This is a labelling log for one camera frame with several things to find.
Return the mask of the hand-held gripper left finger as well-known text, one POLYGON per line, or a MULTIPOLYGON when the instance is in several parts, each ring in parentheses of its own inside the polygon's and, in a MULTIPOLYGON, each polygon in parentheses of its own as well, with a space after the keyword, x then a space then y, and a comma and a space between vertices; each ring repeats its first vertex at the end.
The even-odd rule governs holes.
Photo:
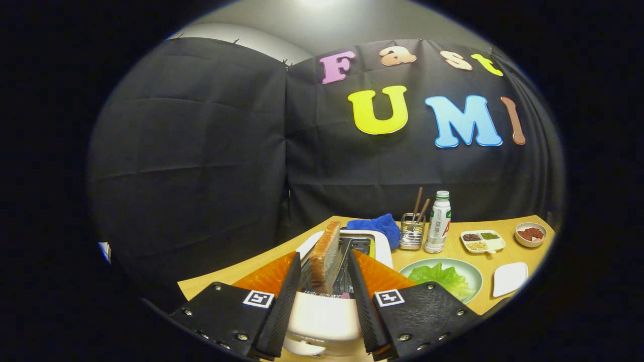
POLYGON ((230 286, 212 282, 168 315, 178 328, 207 344, 249 359, 281 356, 301 275, 299 252, 265 265, 259 286, 230 286))

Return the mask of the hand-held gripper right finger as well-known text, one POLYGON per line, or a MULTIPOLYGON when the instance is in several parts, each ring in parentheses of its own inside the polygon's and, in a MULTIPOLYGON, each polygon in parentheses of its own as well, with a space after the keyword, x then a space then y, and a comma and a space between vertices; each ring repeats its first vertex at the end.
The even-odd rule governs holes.
POLYGON ((481 323, 476 314, 438 282, 377 291, 368 281, 372 257, 347 256, 364 348, 373 360, 410 359, 430 352, 481 323))

